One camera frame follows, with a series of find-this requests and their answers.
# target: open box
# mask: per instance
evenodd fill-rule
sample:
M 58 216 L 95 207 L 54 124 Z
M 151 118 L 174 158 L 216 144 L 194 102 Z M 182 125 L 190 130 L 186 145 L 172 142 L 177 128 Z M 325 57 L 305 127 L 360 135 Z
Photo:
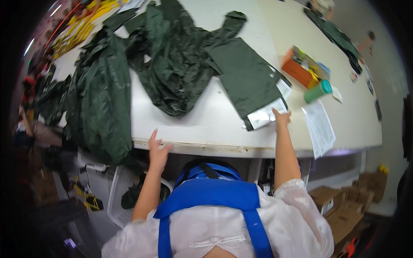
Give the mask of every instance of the open box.
M 303 66 L 312 68 L 316 76 L 309 72 L 308 68 L 305 69 Z M 320 80 L 330 81 L 328 73 L 316 61 L 296 46 L 292 46 L 285 54 L 281 69 L 309 90 L 316 86 Z

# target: green bottle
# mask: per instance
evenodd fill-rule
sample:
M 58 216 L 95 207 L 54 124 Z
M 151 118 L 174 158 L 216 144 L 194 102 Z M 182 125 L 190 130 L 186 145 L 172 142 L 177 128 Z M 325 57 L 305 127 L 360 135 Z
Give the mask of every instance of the green bottle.
M 322 80 L 317 86 L 304 93 L 304 100 L 311 103 L 319 97 L 331 93 L 331 85 L 328 80 Z

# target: white tabletop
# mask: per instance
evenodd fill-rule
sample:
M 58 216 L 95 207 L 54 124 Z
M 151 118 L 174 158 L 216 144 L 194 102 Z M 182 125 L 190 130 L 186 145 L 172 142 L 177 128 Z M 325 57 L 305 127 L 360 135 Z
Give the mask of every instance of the white tabletop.
M 248 22 L 239 36 L 279 71 L 285 52 L 295 45 L 331 70 L 331 84 L 339 89 L 344 104 L 333 97 L 321 98 L 330 118 L 336 141 L 335 150 L 361 150 L 382 144 L 381 125 L 374 106 L 375 96 L 367 88 L 364 74 L 356 83 L 347 56 L 307 18 L 303 6 L 290 0 L 181 0 L 196 26 L 215 30 L 225 14 L 236 10 L 246 14 Z M 100 17 L 103 21 L 112 12 Z M 101 28 L 97 24 L 93 31 Z M 60 57 L 55 78 L 63 80 L 74 72 L 79 47 Z M 147 149 L 147 141 L 155 128 L 163 142 L 173 144 L 171 152 L 205 156 L 273 158 L 275 125 L 269 124 L 248 132 L 220 80 L 213 77 L 194 109 L 184 117 L 170 117 L 152 104 L 137 74 L 131 74 L 131 130 L 134 147 Z M 298 156 L 311 156 L 312 145 L 301 107 L 306 103 L 306 90 L 284 73 L 292 83 L 293 93 L 287 100 L 292 111 L 289 131 Z

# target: blue apron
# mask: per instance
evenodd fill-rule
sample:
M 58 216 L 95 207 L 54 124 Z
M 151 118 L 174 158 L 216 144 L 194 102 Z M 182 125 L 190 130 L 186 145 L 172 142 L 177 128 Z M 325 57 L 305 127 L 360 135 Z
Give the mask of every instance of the blue apron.
M 257 186 L 242 180 L 227 167 L 203 163 L 192 168 L 183 184 L 181 175 L 169 197 L 158 205 L 154 218 L 160 219 L 158 257 L 171 258 L 169 216 L 199 205 L 225 206 L 242 210 L 257 258 L 273 258 L 270 242 L 256 211 L 260 208 Z

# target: hand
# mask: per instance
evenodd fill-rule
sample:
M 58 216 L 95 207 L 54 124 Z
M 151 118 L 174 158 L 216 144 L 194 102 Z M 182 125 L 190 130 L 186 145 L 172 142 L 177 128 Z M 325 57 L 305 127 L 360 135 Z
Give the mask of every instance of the hand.
M 24 116 L 26 114 L 24 107 L 19 106 L 19 115 Z
M 162 139 L 155 140 L 157 132 L 158 129 L 155 129 L 149 139 L 149 171 L 162 174 L 165 169 L 166 161 L 168 160 L 168 152 L 172 145 L 168 143 L 165 147 L 160 149 L 159 145 L 161 144 Z
M 291 111 L 288 113 L 280 114 L 275 108 L 273 108 L 275 115 L 275 130 L 278 132 L 281 128 L 286 128 L 291 122 Z

